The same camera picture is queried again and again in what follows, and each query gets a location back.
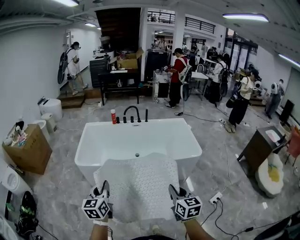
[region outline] bath mat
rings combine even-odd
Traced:
[[[151,153],[129,160],[107,160],[94,172],[96,186],[110,186],[113,218],[122,223],[174,217],[169,185],[179,191],[177,163],[164,154]]]

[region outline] power strip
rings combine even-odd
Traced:
[[[210,199],[210,204],[214,205],[218,201],[217,198],[221,199],[222,196],[223,195],[220,192],[217,192],[217,194]]]

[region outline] white bathtub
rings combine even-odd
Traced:
[[[141,123],[87,123],[75,163],[91,185],[93,173],[108,159],[132,159],[150,153],[166,154],[176,160],[180,180],[192,172],[202,149],[183,118],[142,121]]]

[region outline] black railing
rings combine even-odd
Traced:
[[[194,18],[190,18],[190,17],[186,17],[185,26],[190,27],[190,28],[196,28],[198,30],[203,30],[206,32],[210,32],[212,34],[215,33],[215,25],[210,24],[208,22],[203,22],[201,20],[197,20]]]
[[[175,14],[148,11],[148,22],[175,23]]]

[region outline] toiletry bottle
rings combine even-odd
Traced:
[[[112,109],[111,114],[112,114],[112,124],[116,124],[117,123],[116,111],[114,109]]]

